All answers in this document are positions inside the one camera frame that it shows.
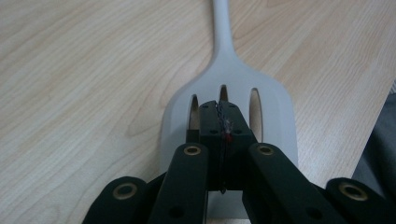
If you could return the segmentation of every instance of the table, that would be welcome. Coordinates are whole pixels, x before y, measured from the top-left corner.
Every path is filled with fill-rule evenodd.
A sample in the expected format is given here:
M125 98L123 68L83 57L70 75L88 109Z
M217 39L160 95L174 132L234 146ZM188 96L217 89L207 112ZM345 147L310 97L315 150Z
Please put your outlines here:
M158 175L163 111L210 60L211 10L0 2L1 223L79 223L111 180ZM315 184L357 165L395 78L395 11L392 0L230 3L238 55L290 93L299 169Z

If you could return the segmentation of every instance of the dark object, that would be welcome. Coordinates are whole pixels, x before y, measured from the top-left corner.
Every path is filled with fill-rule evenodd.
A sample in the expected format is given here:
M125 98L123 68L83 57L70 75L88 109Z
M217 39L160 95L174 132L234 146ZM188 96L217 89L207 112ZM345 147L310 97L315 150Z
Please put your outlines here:
M236 105L205 103L200 118L166 174L112 181L83 223L205 223L207 192L226 189L243 191L251 223L396 223L393 205L357 181L311 184L279 148L257 143Z

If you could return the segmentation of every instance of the light wood tabletop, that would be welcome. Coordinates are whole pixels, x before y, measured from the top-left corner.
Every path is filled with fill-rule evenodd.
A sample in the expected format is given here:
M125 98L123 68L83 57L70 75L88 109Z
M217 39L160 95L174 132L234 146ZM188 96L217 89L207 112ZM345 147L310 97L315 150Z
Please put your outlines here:
M396 74L395 11L230 2L238 55L292 98L315 184L357 165ZM156 177L164 108L207 66L212 23L209 0L0 1L0 223L80 223L111 180Z

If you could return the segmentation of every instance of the spatula slot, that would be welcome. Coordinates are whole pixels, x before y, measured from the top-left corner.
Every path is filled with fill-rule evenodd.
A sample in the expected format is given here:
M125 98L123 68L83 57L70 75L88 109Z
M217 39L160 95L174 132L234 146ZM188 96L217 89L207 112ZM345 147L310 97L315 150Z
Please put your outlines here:
M251 90L249 105L249 127L258 142L262 142L262 105L256 88Z
M199 106L196 95L193 95L191 99L189 129L190 130L199 129Z
M227 93L227 86L222 85L220 89L220 98L221 101L228 101L228 93Z

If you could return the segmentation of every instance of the gray spatula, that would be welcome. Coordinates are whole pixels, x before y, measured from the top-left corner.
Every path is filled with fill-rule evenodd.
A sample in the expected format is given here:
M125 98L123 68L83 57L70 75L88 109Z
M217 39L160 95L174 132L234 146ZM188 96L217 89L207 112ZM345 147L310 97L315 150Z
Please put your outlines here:
M291 99L283 86L243 63L233 49L233 37L228 15L228 1L214 0L215 47L209 66L200 76L177 91L163 115L161 135L161 172L166 172L175 149L185 143L189 128L191 102L199 104L218 100L221 88L226 88L228 101L237 105L249 121L250 95L257 90L262 112L262 136L265 143L283 150L297 165L297 141ZM229 190L225 194L209 192L209 217L247 218L242 204L242 192Z

